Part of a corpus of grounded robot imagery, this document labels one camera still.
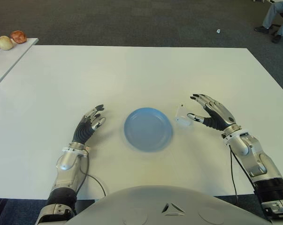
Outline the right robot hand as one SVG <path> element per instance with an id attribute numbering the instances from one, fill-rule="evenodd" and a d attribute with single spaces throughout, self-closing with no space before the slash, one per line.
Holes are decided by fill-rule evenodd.
<path id="1" fill-rule="evenodd" d="M 223 104 L 210 96 L 193 94 L 190 96 L 190 99 L 198 102 L 210 117 L 202 117 L 193 113 L 188 113 L 188 118 L 219 131 L 224 131 L 226 128 L 236 124 L 232 113 Z"/>

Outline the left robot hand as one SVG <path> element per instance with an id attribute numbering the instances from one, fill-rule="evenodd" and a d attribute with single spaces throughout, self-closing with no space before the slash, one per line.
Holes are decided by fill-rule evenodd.
<path id="1" fill-rule="evenodd" d="M 79 124 L 77 125 L 72 142 L 77 142 L 79 144 L 85 144 L 93 133 L 101 127 L 105 121 L 105 117 L 101 117 L 100 112 L 103 111 L 104 105 L 98 105 L 88 111 L 80 120 Z"/>

